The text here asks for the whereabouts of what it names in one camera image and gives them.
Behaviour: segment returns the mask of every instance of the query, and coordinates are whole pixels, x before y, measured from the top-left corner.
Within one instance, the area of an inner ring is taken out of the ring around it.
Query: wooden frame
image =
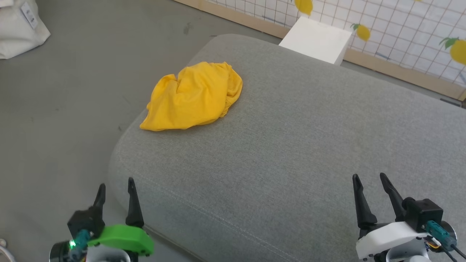
[[[207,0],[174,1],[233,21],[243,26],[256,29],[266,34],[276,36],[278,38],[285,37],[289,31],[288,28],[285,28],[283,26],[255,18],[247,14],[236,12],[235,10],[231,10],[220,5],[210,3]],[[447,97],[451,97],[460,101],[466,101],[465,88],[436,78],[434,76],[426,75],[416,70],[406,69],[388,61],[384,61],[382,59],[352,49],[347,49],[345,57],[343,59],[351,63],[355,63],[357,65],[364,66],[374,71],[429,89]]]

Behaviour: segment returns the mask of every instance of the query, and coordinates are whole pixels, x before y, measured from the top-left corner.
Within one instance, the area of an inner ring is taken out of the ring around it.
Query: gray cushion
[[[242,77],[228,114],[151,132],[138,127],[144,111],[111,159],[116,197],[127,206],[134,177],[152,229],[210,262],[357,261],[351,176],[391,222],[385,172],[402,197],[444,208],[466,238],[465,110],[244,36],[216,37],[189,65],[201,61]]]

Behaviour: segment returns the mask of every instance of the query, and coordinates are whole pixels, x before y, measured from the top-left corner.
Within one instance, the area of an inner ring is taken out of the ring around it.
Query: crumpled cloth
[[[210,124],[238,100],[243,80],[224,63],[201,62],[162,77],[147,104],[141,129],[162,131]]]

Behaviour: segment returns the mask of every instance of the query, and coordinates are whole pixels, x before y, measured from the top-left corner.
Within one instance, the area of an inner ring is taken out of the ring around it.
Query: lemon decoration
[[[298,10],[307,15],[311,15],[312,1],[311,0],[295,0],[295,6]]]
[[[362,40],[366,41],[369,40],[370,38],[370,31],[367,29],[367,27],[361,25],[361,24],[352,24],[353,30],[356,31],[357,36],[361,38]]]
[[[452,47],[450,49],[450,56],[452,59],[458,63],[466,65],[466,41],[460,40],[459,37],[446,37],[440,42],[440,45],[443,44],[443,42],[445,42],[445,50],[449,47]]]

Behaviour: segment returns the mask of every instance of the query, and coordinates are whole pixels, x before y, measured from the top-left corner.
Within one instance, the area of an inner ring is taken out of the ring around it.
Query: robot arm
[[[456,234],[453,228],[442,221],[443,209],[430,199],[403,200],[384,173],[380,180],[389,195],[396,215],[395,222],[377,224],[376,216],[370,211],[363,193],[363,185],[357,174],[353,175],[357,225],[360,228],[356,251],[359,259],[376,262],[412,261],[429,262],[427,251],[449,253],[457,251]]]
[[[144,219],[133,178],[128,179],[130,205],[126,225],[105,226],[102,219],[105,184],[101,184],[94,205],[78,210],[68,221],[73,237],[56,243],[50,262],[138,262],[139,256],[154,253],[154,242],[142,229]]]

